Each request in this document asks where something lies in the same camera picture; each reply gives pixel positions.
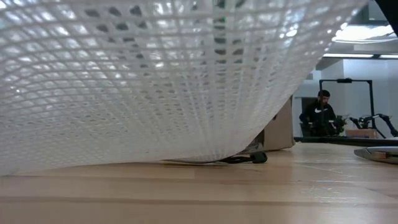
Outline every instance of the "man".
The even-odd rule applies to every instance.
[[[300,120],[303,123],[304,128],[309,128],[309,122],[321,124],[322,119],[322,109],[321,103],[323,103],[323,117],[324,121],[328,122],[329,120],[335,120],[336,115],[333,111],[333,108],[328,104],[330,93],[327,90],[322,90],[322,99],[321,99],[321,91],[318,92],[318,99],[315,100],[312,104],[308,105],[304,112],[300,115]]]

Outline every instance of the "wooden surface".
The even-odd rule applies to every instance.
[[[0,223],[397,223],[398,167],[298,144],[267,164],[113,164],[0,179]]]

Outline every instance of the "ceiling light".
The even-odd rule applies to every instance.
[[[371,58],[371,54],[324,54],[323,57],[339,57],[339,58]]]
[[[380,55],[379,58],[384,58],[384,59],[398,59],[398,55]]]

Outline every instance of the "white mesh fabric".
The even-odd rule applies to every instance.
[[[0,0],[0,174],[236,154],[362,4]]]

